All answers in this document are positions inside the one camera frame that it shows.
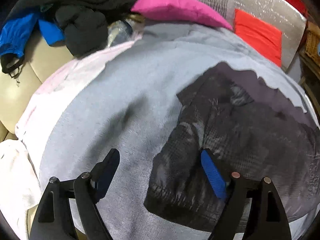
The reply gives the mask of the dark quilted bomber jacket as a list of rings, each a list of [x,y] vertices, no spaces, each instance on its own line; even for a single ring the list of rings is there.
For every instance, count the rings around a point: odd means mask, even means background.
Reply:
[[[228,171],[272,179],[289,221],[319,204],[319,128],[312,116],[251,70],[221,62],[178,93],[176,127],[153,159],[146,209],[213,230],[223,202],[201,165],[209,149]]]

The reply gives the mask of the grey fleece blanket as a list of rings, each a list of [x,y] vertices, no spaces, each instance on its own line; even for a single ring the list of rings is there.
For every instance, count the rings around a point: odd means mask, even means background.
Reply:
[[[224,28],[148,22],[143,38],[106,64],[61,115],[42,156],[39,180],[69,180],[90,171],[109,150],[120,165],[99,212],[114,239],[207,239],[209,233],[160,218],[143,205],[152,160],[176,126],[176,94],[225,61],[251,69],[315,116],[304,90],[279,67]]]

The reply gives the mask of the wooden side table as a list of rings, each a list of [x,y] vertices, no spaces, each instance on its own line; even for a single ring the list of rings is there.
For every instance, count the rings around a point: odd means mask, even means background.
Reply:
[[[317,100],[319,100],[319,66],[306,54],[305,46],[299,50],[299,58],[302,61],[301,85],[308,87]]]

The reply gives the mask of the red-orange pillow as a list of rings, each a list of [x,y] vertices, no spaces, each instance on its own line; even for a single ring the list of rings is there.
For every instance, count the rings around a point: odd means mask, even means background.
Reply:
[[[282,32],[279,29],[245,11],[235,9],[234,31],[258,53],[281,67]]]

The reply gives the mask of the wicker basket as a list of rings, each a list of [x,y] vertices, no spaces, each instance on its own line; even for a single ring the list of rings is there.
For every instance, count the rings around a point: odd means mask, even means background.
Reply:
[[[318,45],[319,45],[319,35],[314,33],[313,31],[307,30],[307,38],[305,45],[305,53],[310,57],[315,64],[319,66],[319,53],[318,53]]]

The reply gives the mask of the blue jacket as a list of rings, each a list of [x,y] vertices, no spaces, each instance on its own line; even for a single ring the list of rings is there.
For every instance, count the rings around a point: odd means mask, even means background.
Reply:
[[[65,40],[63,31],[55,23],[45,20],[39,12],[30,12],[22,17],[8,20],[2,28],[1,56],[14,54],[21,58],[24,55],[25,45],[37,25],[48,45]]]

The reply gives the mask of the clear plastic bag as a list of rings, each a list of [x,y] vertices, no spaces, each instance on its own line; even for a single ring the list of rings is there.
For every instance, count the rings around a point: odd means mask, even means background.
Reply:
[[[107,47],[133,41],[144,29],[144,22],[138,22],[130,18],[118,20],[108,27]]]

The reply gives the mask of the black puffer coat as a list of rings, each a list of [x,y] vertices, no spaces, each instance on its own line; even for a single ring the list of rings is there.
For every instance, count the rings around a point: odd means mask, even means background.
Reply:
[[[29,12],[52,18],[64,32],[65,44],[80,57],[107,42],[108,25],[130,13],[137,0],[18,0],[7,21]]]

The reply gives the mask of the silver foil insulation panel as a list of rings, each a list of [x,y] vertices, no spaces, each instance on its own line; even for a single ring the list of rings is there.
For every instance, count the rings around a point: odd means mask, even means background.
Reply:
[[[306,18],[285,0],[199,0],[220,13],[230,24],[240,9],[282,32],[281,68],[288,72],[306,27]]]

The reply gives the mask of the magenta pillow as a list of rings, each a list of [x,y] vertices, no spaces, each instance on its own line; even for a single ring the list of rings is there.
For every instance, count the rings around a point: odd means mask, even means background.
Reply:
[[[217,11],[198,0],[137,0],[131,11],[150,20],[188,21],[233,30]]]

